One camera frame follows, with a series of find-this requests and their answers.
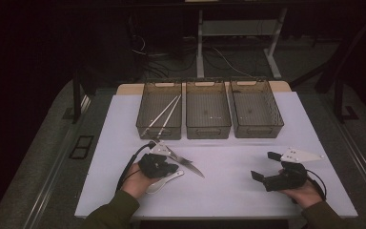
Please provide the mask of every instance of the translucent brown bin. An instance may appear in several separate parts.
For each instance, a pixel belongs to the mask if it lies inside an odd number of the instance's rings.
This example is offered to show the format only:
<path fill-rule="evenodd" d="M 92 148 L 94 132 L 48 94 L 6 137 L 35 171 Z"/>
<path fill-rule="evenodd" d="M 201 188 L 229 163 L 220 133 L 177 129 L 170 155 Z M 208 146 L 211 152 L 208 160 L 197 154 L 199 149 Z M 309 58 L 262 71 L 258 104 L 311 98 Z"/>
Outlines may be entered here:
<path fill-rule="evenodd" d="M 136 120 L 141 139 L 181 138 L 181 96 L 181 79 L 147 79 Z"/>
<path fill-rule="evenodd" d="M 222 78 L 188 78 L 186 81 L 188 139 L 226 139 L 231 117 Z"/>
<path fill-rule="evenodd" d="M 268 80 L 232 77 L 229 98 L 235 137 L 278 136 L 284 122 Z"/>

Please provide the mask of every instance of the green sleeve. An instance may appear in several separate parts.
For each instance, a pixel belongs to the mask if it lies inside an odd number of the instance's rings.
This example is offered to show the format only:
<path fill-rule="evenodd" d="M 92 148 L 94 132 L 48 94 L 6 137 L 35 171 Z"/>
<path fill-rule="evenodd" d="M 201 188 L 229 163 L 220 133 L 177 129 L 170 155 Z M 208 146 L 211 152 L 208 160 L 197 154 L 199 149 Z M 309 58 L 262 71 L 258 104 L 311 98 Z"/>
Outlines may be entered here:
<path fill-rule="evenodd" d="M 302 216 L 314 229 L 356 229 L 347 219 L 342 219 L 326 201 L 305 209 Z"/>
<path fill-rule="evenodd" d="M 82 229 L 130 228 L 130 219 L 138 209 L 139 203 L 130 194 L 120 190 L 110 203 L 90 213 L 82 224 Z"/>

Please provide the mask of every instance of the white tabletop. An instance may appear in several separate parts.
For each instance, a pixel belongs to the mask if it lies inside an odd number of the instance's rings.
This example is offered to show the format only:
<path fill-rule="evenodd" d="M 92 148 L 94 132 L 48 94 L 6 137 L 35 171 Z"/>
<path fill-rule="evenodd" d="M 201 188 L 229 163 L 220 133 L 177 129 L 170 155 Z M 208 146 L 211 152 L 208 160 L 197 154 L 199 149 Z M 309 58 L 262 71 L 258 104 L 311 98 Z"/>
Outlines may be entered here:
<path fill-rule="evenodd" d="M 133 219 L 288 219 L 300 208 L 278 192 L 266 192 L 252 180 L 251 170 L 277 175 L 281 164 L 267 152 L 284 154 L 289 147 L 326 156 L 296 93 L 274 93 L 284 127 L 274 139 L 238 139 L 231 130 L 224 140 L 188 140 L 183 106 L 182 139 L 166 144 L 193 161 L 205 176 L 183 166 L 185 175 L 168 182 L 158 193 L 145 195 Z M 141 95 L 115 95 L 99 138 L 75 215 L 84 218 L 108 203 L 131 156 L 148 140 L 135 128 Z M 139 158 L 147 153 L 144 150 Z M 317 173 L 328 189 L 327 201 L 342 217 L 357 216 L 328 158 L 303 165 Z"/>

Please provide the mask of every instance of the hand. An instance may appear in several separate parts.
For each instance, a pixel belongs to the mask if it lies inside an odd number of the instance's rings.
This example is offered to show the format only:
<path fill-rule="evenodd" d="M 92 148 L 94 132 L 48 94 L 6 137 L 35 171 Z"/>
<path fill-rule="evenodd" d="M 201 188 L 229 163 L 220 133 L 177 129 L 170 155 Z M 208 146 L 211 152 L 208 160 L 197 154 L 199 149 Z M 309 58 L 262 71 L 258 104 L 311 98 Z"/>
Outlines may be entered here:
<path fill-rule="evenodd" d="M 138 161 L 142 173 L 149 178 L 165 177 L 179 168 L 176 164 L 166 162 L 166 156 L 145 154 Z"/>
<path fill-rule="evenodd" d="M 281 190 L 283 193 L 290 198 L 293 198 L 302 209 L 306 209 L 316 203 L 323 201 L 322 197 L 317 192 L 314 185 L 307 180 L 305 184 L 296 189 Z"/>
<path fill-rule="evenodd" d="M 148 178 L 140 170 L 139 165 L 134 163 L 126 175 L 121 190 L 134 198 L 140 198 L 145 194 L 148 187 L 157 182 L 160 178 Z"/>

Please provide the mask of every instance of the black cable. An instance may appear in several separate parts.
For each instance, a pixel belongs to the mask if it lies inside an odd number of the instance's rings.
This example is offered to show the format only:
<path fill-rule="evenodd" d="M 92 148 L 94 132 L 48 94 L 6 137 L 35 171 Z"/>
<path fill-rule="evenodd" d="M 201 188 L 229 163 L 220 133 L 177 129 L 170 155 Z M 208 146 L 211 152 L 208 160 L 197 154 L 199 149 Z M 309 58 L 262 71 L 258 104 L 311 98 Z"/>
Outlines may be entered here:
<path fill-rule="evenodd" d="M 126 181 L 128 178 L 130 178 L 132 175 L 134 175 L 134 174 L 138 173 L 139 171 L 141 171 L 141 170 L 137 170 L 137 171 L 133 172 L 132 174 L 128 175 L 127 177 L 125 177 L 125 178 L 123 179 L 123 182 L 124 182 L 124 181 Z"/>
<path fill-rule="evenodd" d="M 151 66 L 152 63 L 153 64 L 156 64 L 158 66 L 161 66 L 161 67 L 159 68 L 159 67 Z M 165 70 L 166 71 L 166 75 L 169 76 L 169 69 L 166 66 L 162 65 L 162 64 L 158 64 L 158 63 L 152 61 L 152 62 L 148 62 L 148 67 L 151 68 L 151 69 L 156 69 L 156 70 L 158 70 L 160 72 L 162 72 L 161 70 Z"/>
<path fill-rule="evenodd" d="M 320 178 L 320 176 L 318 176 L 316 173 L 314 173 L 314 172 L 312 172 L 311 170 L 306 170 L 307 172 L 310 172 L 311 174 L 313 174 L 313 175 L 315 175 L 315 177 L 317 177 L 319 180 L 320 180 L 320 182 L 322 183 L 322 185 L 323 185 L 323 189 L 324 189 L 324 196 L 325 196 L 325 198 L 326 198 L 326 195 L 327 195 L 327 190 L 326 190 L 326 185 L 325 185 L 325 182 L 323 182 L 323 180 Z"/>
<path fill-rule="evenodd" d="M 183 69 L 180 69 L 180 70 L 170 69 L 170 68 L 166 67 L 165 65 L 160 64 L 160 63 L 158 63 L 158 62 L 156 62 L 156 61 L 152 61 L 152 62 L 150 62 L 150 63 L 153 63 L 153 64 L 155 64 L 155 65 L 158 65 L 158 66 L 162 67 L 162 69 L 164 69 L 164 70 L 166 70 L 166 71 L 168 71 L 168 72 L 183 72 L 183 71 L 186 71 L 186 70 L 188 70 L 189 68 L 191 68 L 191 67 L 192 67 L 192 65 L 193 65 L 193 63 L 194 63 L 194 61 L 195 61 L 195 55 L 193 56 L 192 60 L 190 61 L 190 64 L 189 64 L 187 67 L 185 67 L 185 68 L 183 68 Z"/>
<path fill-rule="evenodd" d="M 221 47 L 221 48 L 219 48 L 220 50 L 221 49 L 226 49 L 227 48 L 227 46 L 223 46 L 223 47 Z M 211 50 L 211 52 L 209 53 L 209 55 L 210 56 L 212 56 L 212 57 L 217 57 L 217 58 L 220 58 L 220 59 L 223 59 L 222 57 L 221 57 L 221 55 L 218 53 L 218 52 L 216 52 L 215 51 L 215 46 L 213 46 L 213 44 L 204 44 L 203 45 L 203 49 L 204 50 L 206 50 L 206 49 L 209 49 L 209 50 Z M 236 52 L 232 52 L 232 53 L 228 53 L 228 54 L 224 54 L 224 56 L 225 57 L 231 57 L 231 56 L 234 56 L 234 55 L 237 55 L 237 53 L 238 53 L 238 51 L 236 51 Z"/>
<path fill-rule="evenodd" d="M 211 61 L 210 61 L 210 59 L 207 57 L 207 53 L 205 53 L 205 52 L 203 52 L 203 58 L 206 60 L 206 62 L 207 63 L 209 63 L 209 65 L 211 66 L 211 67 L 213 67 L 213 68 L 215 68 L 215 69 L 218 69 L 218 70 L 224 70 L 224 71 L 226 71 L 226 70 L 231 70 L 231 68 L 220 68 L 220 67 L 217 67 L 216 65 L 214 65 Z"/>
<path fill-rule="evenodd" d="M 132 167 L 132 164 L 134 163 L 134 161 L 136 160 L 136 157 L 138 156 L 138 154 L 145 148 L 150 147 L 153 148 L 153 146 L 155 146 L 156 143 L 154 143 L 153 141 L 151 141 L 150 143 L 142 146 L 141 148 L 139 148 L 139 150 L 132 156 L 132 158 L 130 159 L 129 163 L 127 164 L 126 168 L 124 168 L 123 173 L 121 174 L 120 179 L 118 179 L 118 183 L 117 183 L 117 188 L 115 189 L 116 191 L 120 190 L 121 186 L 123 185 L 123 182 L 125 180 L 125 176 L 126 174 L 129 172 L 130 168 Z"/>
<path fill-rule="evenodd" d="M 144 70 L 148 71 L 148 73 L 154 73 L 156 74 L 159 78 L 164 78 L 164 77 L 167 77 L 168 76 L 163 73 L 162 71 L 158 70 L 157 68 L 154 68 L 154 67 L 151 67 L 151 66 L 141 66 Z"/>
<path fill-rule="evenodd" d="M 150 63 L 148 63 L 148 65 L 146 66 L 146 67 L 148 67 L 150 70 L 151 70 L 151 72 L 153 72 L 154 73 L 154 71 L 157 71 L 157 72 L 159 72 L 159 73 L 161 73 L 163 76 L 165 76 L 166 78 L 169 78 L 169 71 L 168 70 L 166 70 L 167 72 L 166 73 L 164 73 L 163 71 L 161 71 L 161 69 L 160 68 L 156 68 L 156 67 L 154 67 L 154 66 L 151 66 L 150 65 Z"/>

